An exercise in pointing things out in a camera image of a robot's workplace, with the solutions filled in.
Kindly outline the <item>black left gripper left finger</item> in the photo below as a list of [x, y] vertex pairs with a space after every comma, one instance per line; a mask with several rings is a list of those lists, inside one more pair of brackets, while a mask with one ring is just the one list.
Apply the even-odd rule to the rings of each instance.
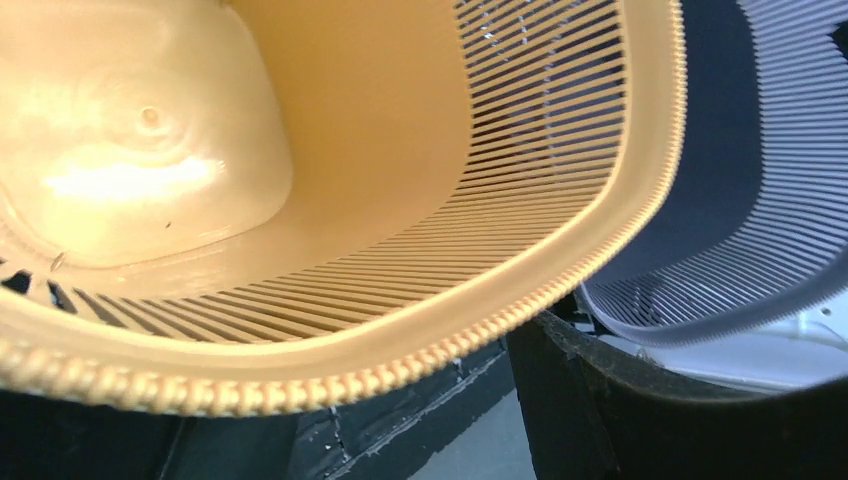
[[196, 418], [1, 395], [4, 479], [283, 479], [296, 415]]

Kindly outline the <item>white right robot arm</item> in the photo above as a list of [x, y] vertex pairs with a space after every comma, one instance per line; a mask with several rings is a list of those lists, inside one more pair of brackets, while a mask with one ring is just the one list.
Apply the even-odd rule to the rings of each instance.
[[702, 381], [769, 393], [798, 390], [847, 375], [847, 296], [755, 330], [683, 347], [645, 347], [611, 335], [600, 339]]

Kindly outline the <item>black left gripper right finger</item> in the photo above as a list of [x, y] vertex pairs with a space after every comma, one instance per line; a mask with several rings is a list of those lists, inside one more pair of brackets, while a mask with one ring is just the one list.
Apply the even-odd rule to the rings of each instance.
[[695, 380], [550, 312], [507, 335], [540, 479], [843, 479], [847, 383], [766, 395]]

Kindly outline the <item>grey slatted waste bin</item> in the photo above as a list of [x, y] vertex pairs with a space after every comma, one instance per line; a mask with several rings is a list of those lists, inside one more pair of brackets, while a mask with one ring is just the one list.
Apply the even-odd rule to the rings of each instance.
[[578, 291], [606, 329], [677, 346], [847, 287], [847, 5], [687, 1], [686, 130], [654, 218]]

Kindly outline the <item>orange slatted waste bin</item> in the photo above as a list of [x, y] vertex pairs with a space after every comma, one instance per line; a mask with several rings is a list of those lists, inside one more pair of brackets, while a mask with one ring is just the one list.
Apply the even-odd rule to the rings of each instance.
[[677, 1], [5, 1], [1, 386], [188, 416], [431, 374], [682, 149]]

